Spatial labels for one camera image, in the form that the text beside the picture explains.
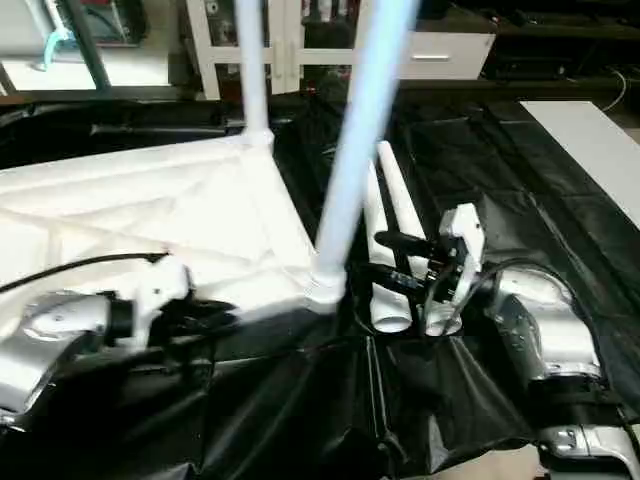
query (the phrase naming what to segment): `drawer handle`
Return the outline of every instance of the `drawer handle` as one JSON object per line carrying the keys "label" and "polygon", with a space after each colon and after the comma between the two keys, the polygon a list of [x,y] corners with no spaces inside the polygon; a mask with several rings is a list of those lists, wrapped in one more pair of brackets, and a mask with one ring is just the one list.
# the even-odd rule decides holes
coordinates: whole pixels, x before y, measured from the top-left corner
{"label": "drawer handle", "polygon": [[416,53],[411,55],[411,60],[415,60],[416,62],[448,62],[451,60],[449,55],[422,55]]}

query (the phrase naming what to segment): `floor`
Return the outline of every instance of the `floor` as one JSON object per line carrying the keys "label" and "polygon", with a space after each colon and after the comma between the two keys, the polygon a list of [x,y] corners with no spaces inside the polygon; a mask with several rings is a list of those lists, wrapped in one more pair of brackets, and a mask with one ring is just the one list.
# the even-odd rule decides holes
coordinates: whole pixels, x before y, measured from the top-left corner
{"label": "floor", "polygon": [[480,458],[427,477],[430,480],[533,480],[544,475],[538,451],[528,445],[519,450],[493,451]]}
{"label": "floor", "polygon": [[[100,48],[113,86],[166,86],[168,81],[169,22],[171,0],[143,0],[149,19],[149,33],[137,47]],[[35,68],[39,57],[2,59],[18,90],[92,90],[89,69],[77,50],[60,52],[48,71]]]}

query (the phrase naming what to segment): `white pipe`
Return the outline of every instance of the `white pipe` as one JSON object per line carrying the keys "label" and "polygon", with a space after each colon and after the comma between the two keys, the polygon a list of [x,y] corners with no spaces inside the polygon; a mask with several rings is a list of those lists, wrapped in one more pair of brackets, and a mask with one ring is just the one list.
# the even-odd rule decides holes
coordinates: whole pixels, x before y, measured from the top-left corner
{"label": "white pipe", "polygon": [[[400,231],[415,237],[426,238],[413,200],[411,200],[409,190],[402,177],[398,161],[389,142],[380,142],[378,144],[378,156],[380,157],[384,178],[389,186],[391,204],[398,219]],[[414,276],[424,278],[427,274],[429,260],[421,257],[409,257],[409,266]],[[425,333],[429,336],[450,335],[460,330],[462,321],[459,316],[452,322],[448,320],[453,310],[454,307],[451,303],[433,302],[431,310],[426,314]],[[450,324],[450,327],[446,332],[443,332],[447,324]]]}
{"label": "white pipe", "polygon": [[373,7],[316,239],[316,278],[333,276],[337,282],[344,272],[362,209],[369,159],[389,118],[417,6],[417,0],[384,0]]}
{"label": "white pipe", "polygon": [[262,3],[260,0],[235,0],[238,42],[240,44],[242,103],[245,133],[258,140],[268,133],[267,94],[262,60]]}
{"label": "white pipe", "polygon": [[[367,246],[369,260],[390,267],[396,266],[393,251],[384,247],[373,238],[376,232],[387,230],[387,219],[380,196],[380,186],[373,163],[369,167],[367,198],[364,206],[364,218],[367,225]],[[373,284],[373,296],[370,303],[371,324],[384,333],[396,333],[406,330],[411,325],[409,300],[404,295]]]}
{"label": "white pipe", "polygon": [[[398,227],[402,233],[413,235],[414,237],[426,238],[422,224],[416,213],[416,209],[404,183],[402,172],[398,167],[396,156],[391,149],[389,142],[383,141],[378,144],[378,155],[380,164],[384,172],[384,178],[389,186],[389,195],[391,196],[391,204],[398,219]],[[409,266],[411,272],[419,278],[424,278],[427,274],[427,266],[429,262],[426,258],[409,257]]]}

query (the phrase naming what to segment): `white cabinet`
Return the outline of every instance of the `white cabinet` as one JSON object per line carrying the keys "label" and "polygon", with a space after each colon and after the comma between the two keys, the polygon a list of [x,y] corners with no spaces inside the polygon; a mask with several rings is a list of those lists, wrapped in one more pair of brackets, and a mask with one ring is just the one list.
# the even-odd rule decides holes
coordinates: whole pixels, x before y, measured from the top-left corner
{"label": "white cabinet", "polygon": [[[205,97],[217,100],[221,80],[239,79],[234,2],[186,1]],[[302,80],[351,78],[374,1],[392,0],[263,0],[263,60],[271,93],[295,92]],[[400,78],[478,78],[493,39],[488,33],[414,32]]]}
{"label": "white cabinet", "polygon": [[403,80],[473,80],[478,78],[495,35],[413,32],[409,37]]}

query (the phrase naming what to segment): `drawer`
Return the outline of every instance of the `drawer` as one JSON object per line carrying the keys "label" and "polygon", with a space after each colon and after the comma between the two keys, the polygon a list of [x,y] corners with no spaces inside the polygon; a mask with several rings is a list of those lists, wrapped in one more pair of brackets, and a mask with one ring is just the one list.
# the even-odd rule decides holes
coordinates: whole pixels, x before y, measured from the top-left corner
{"label": "drawer", "polygon": [[488,33],[410,34],[399,78],[403,80],[475,80],[495,35]]}

